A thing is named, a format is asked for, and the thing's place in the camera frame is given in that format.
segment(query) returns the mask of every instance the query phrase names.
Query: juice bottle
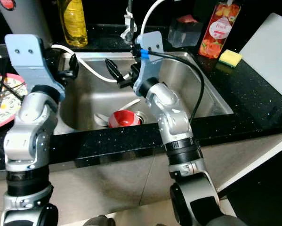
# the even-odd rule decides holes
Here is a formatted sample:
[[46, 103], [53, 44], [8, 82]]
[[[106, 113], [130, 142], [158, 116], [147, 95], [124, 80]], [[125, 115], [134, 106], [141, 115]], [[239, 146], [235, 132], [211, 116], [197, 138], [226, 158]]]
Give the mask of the juice bottle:
[[64, 37], [69, 45], [83, 47], [88, 43], [81, 0], [58, 0]]
[[232, 26], [240, 12], [240, 6], [220, 2], [215, 6], [206, 33], [202, 39], [198, 53], [208, 58], [218, 58]]

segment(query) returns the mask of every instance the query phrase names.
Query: white cable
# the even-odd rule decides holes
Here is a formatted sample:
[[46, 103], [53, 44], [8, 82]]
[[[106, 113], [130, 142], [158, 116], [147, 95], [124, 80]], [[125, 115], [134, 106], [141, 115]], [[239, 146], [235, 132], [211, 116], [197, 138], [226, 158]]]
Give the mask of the white cable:
[[165, 0], [157, 0], [151, 7], [150, 9], [148, 10], [148, 12], [146, 13], [146, 16], [143, 20], [143, 23], [142, 23], [142, 27], [141, 27], [141, 33], [140, 34], [144, 34], [144, 30], [145, 30], [145, 27], [146, 27], [146, 23], [147, 23], [147, 20], [149, 18], [149, 16], [151, 15], [151, 13], [154, 11], [154, 9], [160, 4], [162, 3], [163, 1]]
[[[59, 48], [59, 49], [63, 49], [64, 51], [68, 52], [69, 54], [73, 55], [74, 52], [69, 49], [68, 47], [66, 46], [63, 46], [63, 45], [58, 45], [58, 44], [54, 44], [51, 46], [51, 48]], [[99, 79], [103, 80], [103, 81], [106, 81], [106, 82], [117, 82], [117, 80], [115, 79], [108, 79], [102, 75], [100, 75], [98, 72], [96, 72], [93, 68], [91, 68], [84, 60], [82, 60], [80, 57], [76, 56], [77, 57], [77, 60], [83, 65], [85, 66], [86, 69], [88, 69], [91, 73], [93, 73], [95, 76], [97, 76]]]

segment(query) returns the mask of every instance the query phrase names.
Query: bottle label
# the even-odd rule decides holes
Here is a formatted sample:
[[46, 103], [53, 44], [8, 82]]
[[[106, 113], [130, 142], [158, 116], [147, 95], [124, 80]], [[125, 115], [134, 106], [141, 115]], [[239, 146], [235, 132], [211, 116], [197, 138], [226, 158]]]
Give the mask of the bottle label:
[[231, 28], [228, 19], [222, 17], [211, 24], [209, 33], [214, 39], [225, 39], [229, 35]]
[[0, 0], [1, 5], [9, 11], [14, 10], [16, 4], [14, 0]]

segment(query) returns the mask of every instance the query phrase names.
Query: sink drain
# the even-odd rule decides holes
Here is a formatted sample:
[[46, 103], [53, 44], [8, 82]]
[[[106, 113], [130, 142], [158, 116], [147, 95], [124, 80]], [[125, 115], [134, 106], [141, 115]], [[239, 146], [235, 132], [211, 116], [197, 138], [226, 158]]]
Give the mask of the sink drain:
[[140, 112], [140, 111], [133, 111], [137, 117], [140, 119], [141, 121], [141, 125], [142, 124], [146, 124], [148, 122], [148, 117], [143, 113], [143, 112]]

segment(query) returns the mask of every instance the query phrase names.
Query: black granite countertop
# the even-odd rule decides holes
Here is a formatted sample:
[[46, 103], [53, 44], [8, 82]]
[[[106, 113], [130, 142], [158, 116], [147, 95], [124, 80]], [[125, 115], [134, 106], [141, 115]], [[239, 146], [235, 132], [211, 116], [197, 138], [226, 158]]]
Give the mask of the black granite countertop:
[[[105, 38], [105, 51], [120, 40]], [[102, 50], [93, 40], [91, 51]], [[120, 46], [121, 51], [129, 47]], [[195, 60], [229, 104], [233, 114], [195, 118], [192, 129], [201, 146], [282, 133], [282, 96], [243, 60], [231, 68], [196, 54]], [[12, 122], [0, 128], [0, 171], [4, 170], [3, 139]], [[133, 159], [164, 152], [157, 124], [103, 129], [53, 136], [51, 163], [75, 160], [77, 167]]]

